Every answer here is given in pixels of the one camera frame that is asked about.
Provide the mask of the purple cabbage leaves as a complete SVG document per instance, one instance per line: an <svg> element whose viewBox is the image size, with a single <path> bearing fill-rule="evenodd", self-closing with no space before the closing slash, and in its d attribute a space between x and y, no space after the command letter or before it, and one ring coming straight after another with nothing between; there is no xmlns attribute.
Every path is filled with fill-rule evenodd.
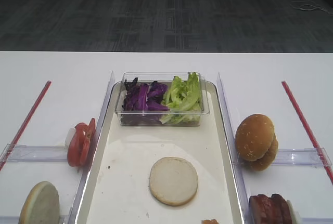
<svg viewBox="0 0 333 224"><path fill-rule="evenodd" d="M126 96L123 101L125 111L168 111L162 104L168 87L166 84L153 81L151 84L138 83L138 78L125 80Z"/></svg>

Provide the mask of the clear long rail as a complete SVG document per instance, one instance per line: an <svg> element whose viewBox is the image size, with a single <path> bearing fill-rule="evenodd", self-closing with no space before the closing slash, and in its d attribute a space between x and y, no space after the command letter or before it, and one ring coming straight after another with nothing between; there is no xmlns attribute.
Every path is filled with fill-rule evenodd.
<svg viewBox="0 0 333 224"><path fill-rule="evenodd" d="M217 75L217 90L219 94L219 102L222 111L222 118L226 134L226 142L228 146L230 163L234 177L234 184L236 187L236 194L238 198L238 208L240 210L241 223L253 223L252 213L249 206L249 199L242 173L242 166L238 161L238 153L235 146L235 139L233 133L232 122L228 111L224 85L220 73Z"/></svg>
<svg viewBox="0 0 333 224"><path fill-rule="evenodd" d="M115 83L114 72L111 71L106 94L105 94L104 101L103 101L101 111L100 111L100 114L98 117L98 121L96 124L95 133L92 135L92 138L91 138L91 145L89 148L87 161L83 167L82 176L80 179L78 189L75 194L74 202L72 204L72 207L70 208L68 215L65 217L63 223L78 223L78 216L79 216L80 208L81 208L81 205L83 202L83 197L84 197L84 194L86 191L87 182L88 182L88 179L91 174L91 166L92 166L92 163L94 160L96 148L97 148L98 142L99 142L99 137L100 137L101 130L102 130L102 127L104 124L104 120L105 120L105 117L107 114L108 105L110 102L110 97L112 95L112 88L113 88L114 83Z"/></svg>

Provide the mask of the clear right far crossbar rail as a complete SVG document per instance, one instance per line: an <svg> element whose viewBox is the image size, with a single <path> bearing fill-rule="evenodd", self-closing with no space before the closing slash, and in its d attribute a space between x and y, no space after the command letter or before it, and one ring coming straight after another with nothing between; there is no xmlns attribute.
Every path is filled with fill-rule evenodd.
<svg viewBox="0 0 333 224"><path fill-rule="evenodd" d="M271 165L331 167L332 162L324 148L279 149Z"/></svg>

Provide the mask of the small meat scrap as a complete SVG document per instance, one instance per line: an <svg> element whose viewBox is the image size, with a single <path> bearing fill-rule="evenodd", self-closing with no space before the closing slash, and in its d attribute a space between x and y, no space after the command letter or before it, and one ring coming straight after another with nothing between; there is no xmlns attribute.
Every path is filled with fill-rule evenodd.
<svg viewBox="0 0 333 224"><path fill-rule="evenodd" d="M219 224L216 219L205 219L201 221L201 224Z"/></svg>

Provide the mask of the green lettuce leaves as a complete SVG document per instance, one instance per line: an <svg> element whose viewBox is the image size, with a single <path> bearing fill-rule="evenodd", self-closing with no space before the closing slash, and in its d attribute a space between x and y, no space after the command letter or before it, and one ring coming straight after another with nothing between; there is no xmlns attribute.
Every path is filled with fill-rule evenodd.
<svg viewBox="0 0 333 224"><path fill-rule="evenodd" d="M181 112L190 111L191 114L166 114L160 118L162 124L170 125L198 125L200 121L201 89L199 77L196 72L188 73L188 78L183 81L180 77L174 79L163 96L162 104L171 111Z"/></svg>

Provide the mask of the sesame top bun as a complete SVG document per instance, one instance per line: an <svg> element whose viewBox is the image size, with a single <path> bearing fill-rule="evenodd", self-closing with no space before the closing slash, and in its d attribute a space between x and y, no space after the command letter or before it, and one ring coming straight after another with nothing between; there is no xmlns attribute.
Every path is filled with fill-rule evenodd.
<svg viewBox="0 0 333 224"><path fill-rule="evenodd" d="M274 124L268 116L249 115L240 123L235 134L239 156L249 162L261 159L271 147L274 134Z"/></svg>

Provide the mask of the bun slice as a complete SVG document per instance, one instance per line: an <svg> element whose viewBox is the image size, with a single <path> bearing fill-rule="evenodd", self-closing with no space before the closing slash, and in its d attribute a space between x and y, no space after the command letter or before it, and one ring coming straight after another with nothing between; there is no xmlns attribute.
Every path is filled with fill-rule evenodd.
<svg viewBox="0 0 333 224"><path fill-rule="evenodd" d="M196 169L192 163L180 157L163 157L150 170L150 193L165 205L187 204L196 195L198 184Z"/></svg>

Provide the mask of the left red plastic strip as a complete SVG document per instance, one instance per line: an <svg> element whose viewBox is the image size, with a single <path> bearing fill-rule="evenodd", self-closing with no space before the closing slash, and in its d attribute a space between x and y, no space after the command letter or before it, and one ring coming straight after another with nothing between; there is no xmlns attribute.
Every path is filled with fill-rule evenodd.
<svg viewBox="0 0 333 224"><path fill-rule="evenodd" d="M40 94L37 97L37 99L36 99L35 103L33 104L33 106L31 107L28 115L25 117L23 123L21 124L21 126L20 126L19 130L17 131L16 135L14 136L13 140L3 150L2 154L1 154L1 168L0 168L0 170L2 170L3 167L4 167L4 165L6 164L7 159L9 158L9 155L11 154L11 152L13 151L13 149L16 146L17 142L19 141L21 135L23 134L25 128L27 127L30 119L32 118L32 116L34 114L34 112L36 111L37 107L41 103L41 101L44 98L46 92L48 91L51 83L52 83L51 81L47 81L45 83L42 91L40 92Z"/></svg>

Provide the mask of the clear right long rail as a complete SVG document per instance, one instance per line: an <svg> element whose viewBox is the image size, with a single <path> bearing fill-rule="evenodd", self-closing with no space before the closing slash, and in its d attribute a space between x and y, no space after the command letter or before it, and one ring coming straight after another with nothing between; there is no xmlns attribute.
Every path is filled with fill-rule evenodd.
<svg viewBox="0 0 333 224"><path fill-rule="evenodd" d="M219 102L222 111L222 118L226 134L226 142L228 146L230 163L234 177L234 184L236 187L236 194L238 198L238 208L240 210L241 223L253 223L252 213L249 206L249 199L242 173L242 166L238 161L238 153L235 146L235 139L233 133L232 122L228 111L224 85L220 73L217 75L217 90L219 94Z"/></svg>

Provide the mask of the red plastic strip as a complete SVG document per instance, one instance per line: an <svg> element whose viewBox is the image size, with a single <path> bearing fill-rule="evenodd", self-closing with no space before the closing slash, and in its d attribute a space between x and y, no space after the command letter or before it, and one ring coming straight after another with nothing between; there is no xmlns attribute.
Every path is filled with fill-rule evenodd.
<svg viewBox="0 0 333 224"><path fill-rule="evenodd" d="M300 119L300 121L301 121L301 123L302 123L302 125L303 125L303 127L304 127L312 145L313 145L313 147L314 147L314 149L317 151L317 154L318 154L318 156L319 156L319 158L320 158L320 160L321 160L321 162L322 162L322 164L325 168L326 174L328 175L330 181L332 182L332 169L331 169L331 166L328 163L328 156L324 154L323 148L320 147L318 141L316 140L316 138L315 138L315 136L314 136L314 134L313 134L306 118L305 118L305 116L303 115L295 97L293 96L292 91L290 90L287 82L282 81L281 84L282 84L286 94L288 95L288 98L289 98L290 102L292 103L293 108L296 111L296 113L297 113L297 115L298 115L298 117L299 117L299 119Z"/></svg>
<svg viewBox="0 0 333 224"><path fill-rule="evenodd" d="M34 114L34 112L36 111L37 107L41 103L41 101L44 98L46 92L48 91L51 83L52 83L51 81L47 81L45 83L42 91L40 92L40 94L37 97L37 99L36 99L35 103L33 104L33 106L31 107L28 115L25 117L23 123L21 124L21 126L20 126L19 130L17 131L16 135L14 136L13 140L3 150L2 154L1 154L1 168L0 168L0 170L2 170L3 167L4 167L4 165L6 164L7 159L9 158L9 155L11 154L11 152L13 151L13 149L16 146L17 142L19 141L21 135L23 134L25 128L27 127L30 119L32 118L32 116Z"/></svg>

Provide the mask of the brown meat patties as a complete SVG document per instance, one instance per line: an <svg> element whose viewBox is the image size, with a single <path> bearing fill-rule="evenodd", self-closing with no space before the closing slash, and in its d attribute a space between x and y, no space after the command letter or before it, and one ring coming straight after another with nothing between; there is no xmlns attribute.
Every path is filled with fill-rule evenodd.
<svg viewBox="0 0 333 224"><path fill-rule="evenodd" d="M280 194L272 194L271 197L264 194L252 195L249 204L254 223L292 224L289 205Z"/></svg>

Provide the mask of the clear right near crossbar rail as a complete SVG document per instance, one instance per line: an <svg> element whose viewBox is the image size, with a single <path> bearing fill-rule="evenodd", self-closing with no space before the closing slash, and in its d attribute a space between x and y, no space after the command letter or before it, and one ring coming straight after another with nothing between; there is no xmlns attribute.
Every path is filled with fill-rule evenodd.
<svg viewBox="0 0 333 224"><path fill-rule="evenodd" d="M333 218L301 218L303 224L333 224Z"/></svg>

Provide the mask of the left bun half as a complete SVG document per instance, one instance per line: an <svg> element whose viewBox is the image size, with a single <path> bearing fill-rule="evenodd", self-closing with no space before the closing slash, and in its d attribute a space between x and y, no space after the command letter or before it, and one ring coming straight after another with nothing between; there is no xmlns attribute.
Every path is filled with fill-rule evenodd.
<svg viewBox="0 0 333 224"><path fill-rule="evenodd" d="M18 224L59 223L60 201L56 187L49 181L37 183L27 196Z"/></svg>

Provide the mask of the red tomato slices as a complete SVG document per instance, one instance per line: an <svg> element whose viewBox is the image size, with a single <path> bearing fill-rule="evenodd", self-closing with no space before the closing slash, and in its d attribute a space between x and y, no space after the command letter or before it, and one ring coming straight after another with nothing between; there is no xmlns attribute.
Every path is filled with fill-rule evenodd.
<svg viewBox="0 0 333 224"><path fill-rule="evenodd" d="M67 151L67 162L71 167L85 165L95 130L94 118L91 118L88 125L81 122L75 126L75 133Z"/></svg>

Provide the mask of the white metal tray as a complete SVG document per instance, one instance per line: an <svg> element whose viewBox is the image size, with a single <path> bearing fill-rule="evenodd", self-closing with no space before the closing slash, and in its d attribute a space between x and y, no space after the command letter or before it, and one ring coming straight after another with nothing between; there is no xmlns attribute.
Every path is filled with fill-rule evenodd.
<svg viewBox="0 0 333 224"><path fill-rule="evenodd" d="M116 84L76 223L242 223L216 86L206 83L210 112L195 127L121 126L119 90ZM179 207L148 188L152 165L171 156L190 161L199 178L195 197Z"/></svg>

